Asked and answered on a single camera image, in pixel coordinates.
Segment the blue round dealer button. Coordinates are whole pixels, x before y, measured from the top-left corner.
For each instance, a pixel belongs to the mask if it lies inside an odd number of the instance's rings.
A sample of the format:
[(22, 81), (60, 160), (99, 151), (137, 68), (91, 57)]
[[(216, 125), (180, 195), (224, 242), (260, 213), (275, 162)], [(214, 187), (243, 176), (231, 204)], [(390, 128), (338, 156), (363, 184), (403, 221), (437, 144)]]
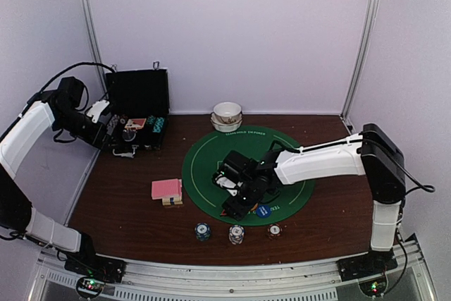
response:
[(271, 208), (267, 205), (259, 205), (256, 209), (256, 215), (262, 219), (268, 218), (271, 213)]

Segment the light blue chip stack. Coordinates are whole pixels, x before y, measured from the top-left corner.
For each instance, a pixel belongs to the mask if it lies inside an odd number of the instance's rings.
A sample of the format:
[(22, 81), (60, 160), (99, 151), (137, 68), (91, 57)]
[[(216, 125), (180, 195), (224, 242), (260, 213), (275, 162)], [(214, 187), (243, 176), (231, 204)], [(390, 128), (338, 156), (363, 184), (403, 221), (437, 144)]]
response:
[(245, 230), (240, 225), (233, 225), (229, 228), (228, 239), (233, 245), (242, 244), (245, 236)]

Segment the brown chip stack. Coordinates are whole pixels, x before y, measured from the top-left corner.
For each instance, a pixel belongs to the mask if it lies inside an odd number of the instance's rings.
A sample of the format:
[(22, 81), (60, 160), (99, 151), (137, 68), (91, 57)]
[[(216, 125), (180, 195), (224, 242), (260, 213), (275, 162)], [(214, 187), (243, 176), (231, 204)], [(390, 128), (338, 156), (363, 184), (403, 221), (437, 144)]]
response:
[(272, 240), (279, 238), (282, 235), (282, 232), (283, 229), (277, 223), (273, 223), (267, 228), (267, 236)]

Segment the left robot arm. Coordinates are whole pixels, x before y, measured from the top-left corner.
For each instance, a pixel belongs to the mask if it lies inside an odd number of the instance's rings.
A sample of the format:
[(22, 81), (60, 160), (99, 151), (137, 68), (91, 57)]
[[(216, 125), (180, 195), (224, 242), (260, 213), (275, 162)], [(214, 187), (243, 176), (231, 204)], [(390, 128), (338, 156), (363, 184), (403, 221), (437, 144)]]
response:
[(101, 270), (92, 238), (65, 226), (59, 207), (68, 207), (82, 177), (78, 155), (102, 149), (110, 139), (106, 95), (83, 104), (83, 81), (64, 71), (28, 101), (1, 135), (1, 227), (9, 240), (25, 238), (64, 253), (87, 276)]

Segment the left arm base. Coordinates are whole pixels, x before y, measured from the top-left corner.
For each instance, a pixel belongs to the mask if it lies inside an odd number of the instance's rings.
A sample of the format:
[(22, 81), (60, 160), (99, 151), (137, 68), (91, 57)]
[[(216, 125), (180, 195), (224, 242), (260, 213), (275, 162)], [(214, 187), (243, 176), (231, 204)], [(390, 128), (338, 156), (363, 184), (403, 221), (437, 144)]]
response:
[(69, 256), (64, 262), (65, 270), (80, 275), (75, 291), (86, 300), (99, 297), (107, 284), (121, 283), (126, 268), (125, 261), (108, 257), (96, 257), (93, 264), (86, 264)]

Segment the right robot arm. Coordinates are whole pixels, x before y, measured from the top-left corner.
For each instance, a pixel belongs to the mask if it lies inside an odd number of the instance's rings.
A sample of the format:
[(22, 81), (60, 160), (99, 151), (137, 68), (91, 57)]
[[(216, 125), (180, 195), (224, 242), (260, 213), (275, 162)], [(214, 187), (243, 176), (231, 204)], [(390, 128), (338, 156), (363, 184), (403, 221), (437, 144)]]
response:
[(274, 140), (256, 161), (231, 151), (222, 161), (212, 181), (230, 191), (223, 203), (227, 216), (242, 220), (266, 193), (283, 185), (317, 178), (365, 176), (373, 199), (373, 223), (369, 253), (361, 260), (366, 273), (375, 274), (388, 263), (393, 248), (400, 210), (410, 193), (435, 192), (433, 185), (420, 183), (404, 167), (404, 155), (375, 123), (364, 125), (360, 133), (310, 147), (287, 147)]

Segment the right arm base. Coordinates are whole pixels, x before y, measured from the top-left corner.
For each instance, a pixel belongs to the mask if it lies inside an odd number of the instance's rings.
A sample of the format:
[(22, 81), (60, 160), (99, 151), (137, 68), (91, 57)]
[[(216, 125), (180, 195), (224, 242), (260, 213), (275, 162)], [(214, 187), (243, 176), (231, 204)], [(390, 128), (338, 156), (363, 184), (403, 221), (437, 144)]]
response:
[(387, 272), (398, 267), (391, 252), (368, 252), (339, 259), (337, 265), (341, 281), (357, 279), (360, 291), (367, 297), (382, 297), (388, 291)]

